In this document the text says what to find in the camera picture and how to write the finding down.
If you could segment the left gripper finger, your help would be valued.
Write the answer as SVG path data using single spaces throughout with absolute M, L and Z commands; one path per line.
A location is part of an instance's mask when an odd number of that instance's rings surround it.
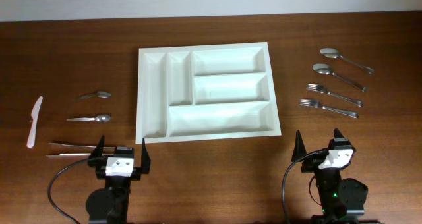
M 151 159 L 146 149 L 145 138 L 142 139 L 142 154 L 141 154 L 141 172 L 142 174 L 149 174 L 151 166 Z
M 105 142 L 105 136 L 103 135 L 100 138 L 100 141 L 98 143 L 98 145 L 93 149 L 93 151 L 91 152 L 91 154 L 89 155 L 90 159 L 94 159 L 94 158 L 100 158 L 103 155 L 103 150 L 104 150 L 104 142 Z

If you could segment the metal fork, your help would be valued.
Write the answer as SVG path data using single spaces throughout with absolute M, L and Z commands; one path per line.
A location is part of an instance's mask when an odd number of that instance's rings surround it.
M 341 96 L 339 94 L 335 94 L 334 92 L 329 91 L 326 87 L 324 87 L 322 84 L 307 84 L 306 89 L 314 92 L 319 92 L 322 94 L 328 94 L 330 96 L 334 96 L 335 98 L 342 99 L 344 101 L 347 101 L 349 103 L 352 103 L 358 107 L 363 107 L 364 103 L 360 100 Z
M 354 111 L 348 111 L 348 110 L 344 110 L 344 109 L 336 109 L 333 107 L 327 107 L 324 106 L 323 104 L 321 104 L 321 102 L 319 102 L 318 100 L 315 99 L 300 99 L 299 100 L 299 104 L 301 106 L 305 106 L 305 107 L 313 107 L 316 109 L 325 109 L 327 111 L 331 111 L 331 112 L 335 112 L 335 113 L 339 113 L 341 115 L 345 115 L 354 119 L 357 119 L 359 117 L 359 114 L 357 112 Z

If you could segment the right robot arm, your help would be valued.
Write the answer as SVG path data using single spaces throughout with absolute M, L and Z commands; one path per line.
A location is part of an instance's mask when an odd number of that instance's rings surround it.
M 351 165 L 355 147 L 338 130 L 328 147 L 307 152 L 301 133 L 296 132 L 292 162 L 301 164 L 302 173 L 312 173 L 316 181 L 321 215 L 313 215 L 311 223 L 358 223 L 364 215 L 368 188 L 362 182 L 341 178 L 340 171 Z

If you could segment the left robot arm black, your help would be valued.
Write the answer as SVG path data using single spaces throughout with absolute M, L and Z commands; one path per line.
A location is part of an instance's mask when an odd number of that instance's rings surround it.
M 141 145 L 141 166 L 135 167 L 135 149 L 117 146 L 114 153 L 104 155 L 105 137 L 88 157 L 87 164 L 95 168 L 98 179 L 105 181 L 103 188 L 93 191 L 86 201 L 89 223 L 126 223 L 131 193 L 131 182 L 139 181 L 150 172 L 151 159 L 145 142 Z

